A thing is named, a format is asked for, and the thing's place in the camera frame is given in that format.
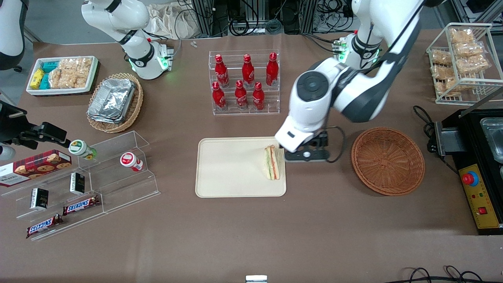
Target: yellow panel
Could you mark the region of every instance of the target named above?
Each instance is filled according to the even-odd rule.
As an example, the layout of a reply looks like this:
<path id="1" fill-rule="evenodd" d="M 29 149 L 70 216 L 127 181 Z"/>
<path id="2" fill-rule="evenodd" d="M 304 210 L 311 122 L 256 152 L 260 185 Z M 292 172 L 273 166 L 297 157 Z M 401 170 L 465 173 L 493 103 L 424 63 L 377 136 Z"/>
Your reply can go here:
<path id="1" fill-rule="evenodd" d="M 492 203 L 487 195 L 487 190 L 485 189 L 484 181 L 480 175 L 477 164 L 468 166 L 459 170 L 459 176 L 463 176 L 468 173 L 468 171 L 473 171 L 478 176 L 478 184 L 476 186 L 470 186 L 463 183 L 465 188 L 466 197 L 470 203 L 473 217 L 475 218 L 475 223 L 479 229 L 487 228 L 499 228 L 499 222 L 496 217 L 496 213 L 492 208 Z M 479 208 L 484 208 L 487 214 L 480 214 Z"/>

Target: white robotic arm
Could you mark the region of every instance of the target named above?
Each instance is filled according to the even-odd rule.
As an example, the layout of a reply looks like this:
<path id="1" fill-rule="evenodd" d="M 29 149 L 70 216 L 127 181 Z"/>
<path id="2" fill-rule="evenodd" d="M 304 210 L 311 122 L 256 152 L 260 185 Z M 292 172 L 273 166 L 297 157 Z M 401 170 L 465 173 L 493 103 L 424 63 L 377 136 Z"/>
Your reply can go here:
<path id="1" fill-rule="evenodd" d="M 326 155 L 313 155 L 307 145 L 326 126 L 331 107 L 351 122 L 369 121 L 381 111 L 389 88 L 419 34 L 418 12 L 424 3 L 423 0 L 352 1 L 353 11 L 362 23 L 358 34 L 351 38 L 346 63 L 334 58 L 318 62 L 294 83 L 288 117 L 275 135 L 286 150 L 296 153 L 289 157 L 306 161 L 326 159 Z M 368 77 L 362 69 L 369 66 L 372 61 L 369 59 L 383 38 L 390 49 L 378 62 L 376 76 Z"/>
<path id="2" fill-rule="evenodd" d="M 0 0 L 0 70 L 14 68 L 25 53 L 28 0 Z"/>
<path id="3" fill-rule="evenodd" d="M 117 41 L 143 79 L 159 77 L 168 69 L 167 48 L 158 42 L 149 42 L 143 32 L 150 15 L 138 0 L 92 0 L 82 4 L 85 21 L 110 35 Z"/>

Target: red switch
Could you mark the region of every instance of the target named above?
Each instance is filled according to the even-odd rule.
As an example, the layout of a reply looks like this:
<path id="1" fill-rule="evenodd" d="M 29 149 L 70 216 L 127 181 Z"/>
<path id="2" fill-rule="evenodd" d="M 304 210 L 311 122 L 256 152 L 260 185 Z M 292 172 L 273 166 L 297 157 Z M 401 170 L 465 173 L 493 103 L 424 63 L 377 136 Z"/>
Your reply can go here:
<path id="1" fill-rule="evenodd" d="M 471 187 L 474 187 L 478 185 L 478 176 L 477 173 L 473 171 L 468 171 L 468 173 L 463 174 L 461 176 L 461 181 L 463 181 L 463 184 L 469 185 Z"/>
<path id="2" fill-rule="evenodd" d="M 485 209 L 485 207 L 479 207 L 478 214 L 480 214 L 480 215 L 487 214 L 487 210 Z"/>

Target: small black box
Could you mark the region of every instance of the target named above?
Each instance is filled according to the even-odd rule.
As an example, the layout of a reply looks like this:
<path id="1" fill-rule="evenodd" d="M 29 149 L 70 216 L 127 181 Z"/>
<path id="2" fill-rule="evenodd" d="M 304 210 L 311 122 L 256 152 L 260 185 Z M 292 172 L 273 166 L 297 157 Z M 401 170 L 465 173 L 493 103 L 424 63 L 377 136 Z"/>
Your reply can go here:
<path id="1" fill-rule="evenodd" d="M 32 201 L 30 204 L 30 209 L 36 209 L 36 210 L 47 209 L 48 202 L 49 202 L 48 190 L 39 188 L 32 189 Z"/>
<path id="2" fill-rule="evenodd" d="M 72 173 L 70 180 L 70 192 L 74 194 L 84 194 L 86 180 L 84 175 L 79 173 Z"/>

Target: table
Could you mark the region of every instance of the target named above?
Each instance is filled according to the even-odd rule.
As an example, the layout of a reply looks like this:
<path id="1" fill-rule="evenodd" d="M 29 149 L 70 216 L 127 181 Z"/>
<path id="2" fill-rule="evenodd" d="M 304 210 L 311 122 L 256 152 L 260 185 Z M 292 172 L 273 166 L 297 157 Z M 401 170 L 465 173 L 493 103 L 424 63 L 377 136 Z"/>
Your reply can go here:
<path id="1" fill-rule="evenodd" d="M 426 162 L 413 193 L 385 197 L 354 173 L 350 149 L 335 164 L 287 164 L 282 197 L 202 199 L 194 193 L 198 142 L 205 137 L 272 136 L 288 112 L 290 87 L 299 74 L 329 54 L 301 36 L 250 36 L 189 41 L 173 71 L 141 81 L 145 100 L 136 130 L 147 141 L 149 168 L 161 195 L 126 207 L 41 242 L 25 240 L 27 222 L 16 221 L 15 204 L 0 199 L 2 282 L 243 282 L 266 274 L 270 282 L 372 282 L 404 279 L 408 267 L 445 275 L 443 265 L 502 280 L 503 237 L 475 236 L 459 176 L 426 150 L 423 122 L 412 105 L 442 120 L 457 106 L 436 105 L 426 47 L 439 30 L 424 30 L 374 120 L 351 124 L 335 111 L 349 143 L 363 130 L 389 126 L 417 142 Z M 281 51 L 281 114 L 214 117 L 208 91 L 210 50 Z M 94 55 L 98 80 L 129 72 L 118 44 L 35 43 L 35 59 Z M 19 106 L 32 123 L 50 121 L 68 138 L 89 144 L 113 137 L 89 126 L 89 96 L 34 98 Z M 340 137 L 330 133 L 334 154 Z M 40 144 L 39 151 L 55 148 Z M 19 158 L 33 151 L 18 148 Z"/>

